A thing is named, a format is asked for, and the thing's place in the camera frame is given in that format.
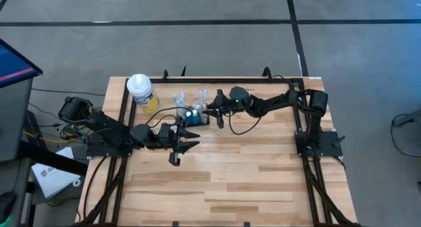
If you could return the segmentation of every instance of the monitor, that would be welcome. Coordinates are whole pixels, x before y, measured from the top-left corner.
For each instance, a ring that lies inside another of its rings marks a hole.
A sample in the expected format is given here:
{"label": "monitor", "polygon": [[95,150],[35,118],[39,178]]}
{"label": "monitor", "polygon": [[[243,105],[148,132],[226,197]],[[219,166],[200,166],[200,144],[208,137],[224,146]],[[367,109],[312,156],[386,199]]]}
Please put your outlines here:
{"label": "monitor", "polygon": [[41,74],[34,63],[0,39],[0,88]]}

